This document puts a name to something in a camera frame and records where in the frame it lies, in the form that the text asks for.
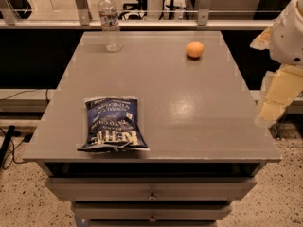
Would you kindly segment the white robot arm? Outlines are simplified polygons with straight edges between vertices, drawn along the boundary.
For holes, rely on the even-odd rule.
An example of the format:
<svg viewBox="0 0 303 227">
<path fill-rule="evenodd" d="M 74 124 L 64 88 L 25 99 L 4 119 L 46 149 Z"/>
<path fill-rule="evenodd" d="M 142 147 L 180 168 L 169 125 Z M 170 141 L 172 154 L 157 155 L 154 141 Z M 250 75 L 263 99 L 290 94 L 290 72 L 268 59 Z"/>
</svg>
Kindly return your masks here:
<svg viewBox="0 0 303 227">
<path fill-rule="evenodd" d="M 255 119 L 258 126 L 271 127 L 303 91 L 303 0 L 291 0 L 250 47 L 268 49 L 280 64 L 263 78 Z"/>
</svg>

